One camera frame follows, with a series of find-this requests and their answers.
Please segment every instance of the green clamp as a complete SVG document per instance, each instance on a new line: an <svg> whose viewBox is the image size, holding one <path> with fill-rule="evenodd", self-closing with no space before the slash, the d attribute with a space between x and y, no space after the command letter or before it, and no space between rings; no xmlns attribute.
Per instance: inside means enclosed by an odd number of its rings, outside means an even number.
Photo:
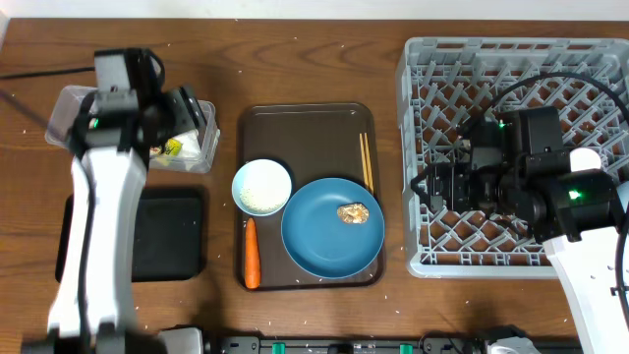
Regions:
<svg viewBox="0 0 629 354"><path fill-rule="evenodd" d="M286 344L273 343L272 354L284 354L286 352Z"/></svg>
<svg viewBox="0 0 629 354"><path fill-rule="evenodd" d="M400 344L400 354L413 354L413 345Z"/></svg>

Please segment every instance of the carrot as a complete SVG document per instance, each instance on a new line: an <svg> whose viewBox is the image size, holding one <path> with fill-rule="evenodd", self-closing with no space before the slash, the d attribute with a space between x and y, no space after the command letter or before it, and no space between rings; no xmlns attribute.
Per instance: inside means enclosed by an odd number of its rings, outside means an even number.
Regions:
<svg viewBox="0 0 629 354"><path fill-rule="evenodd" d="M257 249L256 223L252 218L247 221L245 230L245 285L257 289L260 282L259 251Z"/></svg>

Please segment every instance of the white bowl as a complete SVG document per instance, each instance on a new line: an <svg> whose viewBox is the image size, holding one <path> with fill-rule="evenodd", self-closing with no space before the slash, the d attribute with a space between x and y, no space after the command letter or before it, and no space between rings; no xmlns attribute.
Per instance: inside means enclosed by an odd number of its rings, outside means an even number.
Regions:
<svg viewBox="0 0 629 354"><path fill-rule="evenodd" d="M286 169L269 159L241 167L232 182L232 198L252 216L268 216L282 209L291 196L292 182Z"/></svg>

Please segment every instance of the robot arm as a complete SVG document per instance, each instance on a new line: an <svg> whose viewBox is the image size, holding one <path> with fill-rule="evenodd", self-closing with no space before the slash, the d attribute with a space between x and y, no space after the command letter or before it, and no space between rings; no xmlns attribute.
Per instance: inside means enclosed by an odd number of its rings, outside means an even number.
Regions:
<svg viewBox="0 0 629 354"><path fill-rule="evenodd" d="M543 242L557 271L584 353L619 353L629 343L629 330L620 308L614 273L618 231L615 227L588 230L581 241L564 236ZM624 268L629 268L625 261Z"/></svg>
<svg viewBox="0 0 629 354"><path fill-rule="evenodd" d="M559 276L584 352L618 352L618 343L629 342L618 298L627 294L617 289L614 272L625 213L598 155L563 146L554 107L503 113L497 122L477 119L461 131L469 160L434 164L419 176L428 180L423 203L527 221L528 235Z"/></svg>
<svg viewBox="0 0 629 354"><path fill-rule="evenodd" d="M206 123L190 88L161 91L164 68L149 50L94 57L98 89L81 104L67 141L75 155L75 202L64 273L48 316L48 339L24 345L23 352L86 352L95 336L98 352L166 353L165 339L134 330L136 212L149 150Z"/></svg>
<svg viewBox="0 0 629 354"><path fill-rule="evenodd" d="M87 183L93 186L96 202L86 269L89 330L98 333L100 324L133 328L136 322L131 293L133 235L146 167L133 150L98 147L88 150L82 160L75 157L72 175L75 203L68 257L48 316L48 331L57 329L60 337L80 333L76 299L88 209Z"/></svg>

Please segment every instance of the white wall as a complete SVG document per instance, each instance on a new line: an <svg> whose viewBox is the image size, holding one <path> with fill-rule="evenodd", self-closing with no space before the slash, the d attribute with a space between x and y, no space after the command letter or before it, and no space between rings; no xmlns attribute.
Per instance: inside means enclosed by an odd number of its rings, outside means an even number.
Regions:
<svg viewBox="0 0 629 354"><path fill-rule="evenodd" d="M629 20L629 0L0 0L8 17Z"/></svg>

